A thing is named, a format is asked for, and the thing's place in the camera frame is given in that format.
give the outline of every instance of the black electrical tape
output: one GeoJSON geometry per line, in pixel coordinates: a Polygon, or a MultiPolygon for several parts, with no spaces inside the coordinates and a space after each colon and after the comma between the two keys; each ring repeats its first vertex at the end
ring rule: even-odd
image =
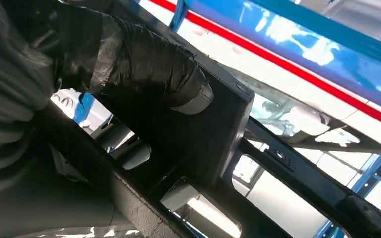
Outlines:
{"type": "Polygon", "coordinates": [[[62,88],[123,92],[167,107],[184,105],[208,84],[194,55],[143,26],[86,8],[60,4],[62,88]]]}

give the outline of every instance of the blue metal rack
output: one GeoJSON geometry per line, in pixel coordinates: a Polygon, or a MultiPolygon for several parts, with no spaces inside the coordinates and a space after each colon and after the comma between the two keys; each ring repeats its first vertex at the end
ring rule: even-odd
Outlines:
{"type": "Polygon", "coordinates": [[[183,4],[381,106],[380,41],[288,0],[179,0],[172,29],[183,4]]]}
{"type": "MultiPolygon", "coordinates": [[[[370,191],[381,181],[381,155],[369,167],[369,169],[360,177],[352,190],[365,198],[370,191]]],[[[315,234],[314,238],[332,237],[336,232],[335,238],[339,238],[344,232],[335,226],[331,221],[327,221],[321,229],[315,234]]]]}

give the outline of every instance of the red stripe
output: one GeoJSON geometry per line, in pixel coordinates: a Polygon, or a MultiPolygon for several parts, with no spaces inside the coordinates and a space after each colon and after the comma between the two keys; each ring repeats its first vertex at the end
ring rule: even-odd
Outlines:
{"type": "MultiPolygon", "coordinates": [[[[166,1],[166,0],[150,0],[151,2],[174,12],[175,11],[175,5],[166,1]]],[[[208,21],[205,20],[191,12],[189,12],[186,15],[186,19],[189,21],[206,28],[209,31],[212,31],[225,39],[234,42],[235,44],[246,48],[249,51],[252,51],[253,53],[259,55],[262,58],[265,58],[266,60],[280,66],[281,68],[293,73],[294,75],[304,79],[305,81],[315,85],[316,87],[324,90],[325,92],[341,99],[342,101],[352,105],[353,107],[357,108],[358,110],[366,113],[367,115],[375,118],[376,120],[381,122],[381,112],[377,109],[374,109],[370,107],[369,105],[359,101],[358,99],[348,95],[347,93],[339,90],[338,88],[333,87],[332,85],[322,81],[321,79],[317,78],[316,76],[310,74],[309,72],[304,71],[303,69],[287,62],[286,60],[262,49],[261,47],[249,42],[248,40],[208,21]]]]}

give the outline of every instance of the black chassis frame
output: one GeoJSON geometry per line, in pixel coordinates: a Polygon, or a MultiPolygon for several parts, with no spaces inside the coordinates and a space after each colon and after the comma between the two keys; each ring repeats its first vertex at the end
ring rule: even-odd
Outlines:
{"type": "Polygon", "coordinates": [[[245,154],[258,162],[353,238],[381,237],[381,211],[338,183],[249,117],[254,94],[220,66],[131,0],[80,4],[144,24],[194,52],[215,94],[202,113],[181,115],[148,102],[97,99],[152,149],[144,164],[124,170],[53,103],[37,112],[36,129],[146,237],[195,237],[159,200],[180,179],[191,183],[232,221],[242,238],[291,236],[233,189],[232,171],[245,154]],[[245,129],[267,143],[264,152],[243,138],[245,129]]]}

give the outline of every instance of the white wall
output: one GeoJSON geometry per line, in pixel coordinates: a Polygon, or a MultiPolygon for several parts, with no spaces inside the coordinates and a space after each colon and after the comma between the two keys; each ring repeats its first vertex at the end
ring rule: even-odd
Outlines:
{"type": "Polygon", "coordinates": [[[326,217],[264,172],[248,195],[248,200],[294,238],[311,238],[325,223],[326,217]]]}

